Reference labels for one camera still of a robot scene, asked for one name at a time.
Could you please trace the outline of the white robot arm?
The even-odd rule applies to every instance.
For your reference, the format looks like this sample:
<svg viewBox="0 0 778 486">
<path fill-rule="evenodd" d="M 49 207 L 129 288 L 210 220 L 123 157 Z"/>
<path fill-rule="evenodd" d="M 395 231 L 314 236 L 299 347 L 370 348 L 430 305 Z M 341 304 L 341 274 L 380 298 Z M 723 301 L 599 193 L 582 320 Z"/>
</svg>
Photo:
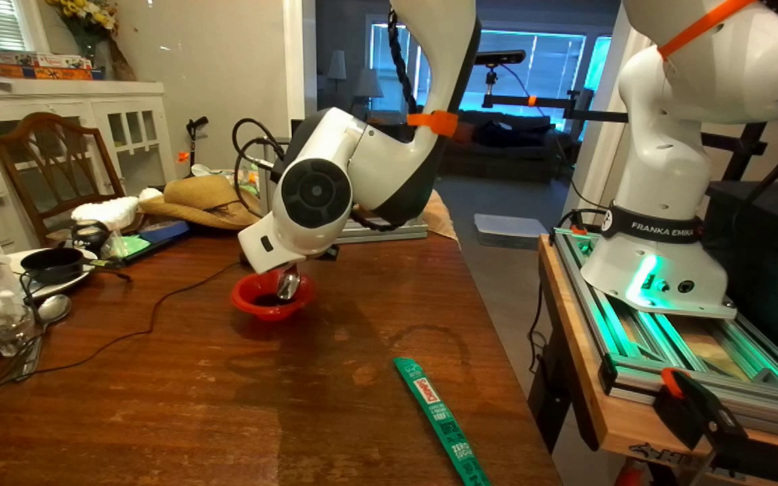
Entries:
<svg viewBox="0 0 778 486">
<path fill-rule="evenodd" d="M 430 201 L 478 51 L 474 0 L 388 3 L 431 72 L 414 135 L 397 140 L 341 108 L 307 119 L 269 212 L 238 232 L 258 274 L 327 252 L 354 216 L 400 227 Z M 759 0 L 624 0 L 624 12 L 647 46 L 618 74 L 630 157 L 580 275 L 639 312 L 728 320 L 727 274 L 700 244 L 701 127 L 778 119 L 778 13 Z"/>
</svg>

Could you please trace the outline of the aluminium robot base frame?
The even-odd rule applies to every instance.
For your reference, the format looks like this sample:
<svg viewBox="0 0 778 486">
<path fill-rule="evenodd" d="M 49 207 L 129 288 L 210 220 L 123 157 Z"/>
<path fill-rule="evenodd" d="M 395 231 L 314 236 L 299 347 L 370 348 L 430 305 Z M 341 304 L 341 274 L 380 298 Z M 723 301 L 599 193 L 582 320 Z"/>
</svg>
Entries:
<svg viewBox="0 0 778 486">
<path fill-rule="evenodd" d="M 778 348 L 742 316 L 715 321 L 645 315 L 592 289 L 580 278 L 592 247 L 592 236 L 553 231 L 536 250 L 585 441 L 661 463 L 701 455 L 701 447 L 685 450 L 654 414 L 661 371 L 677 369 L 712 393 L 754 441 L 778 447 Z"/>
</svg>

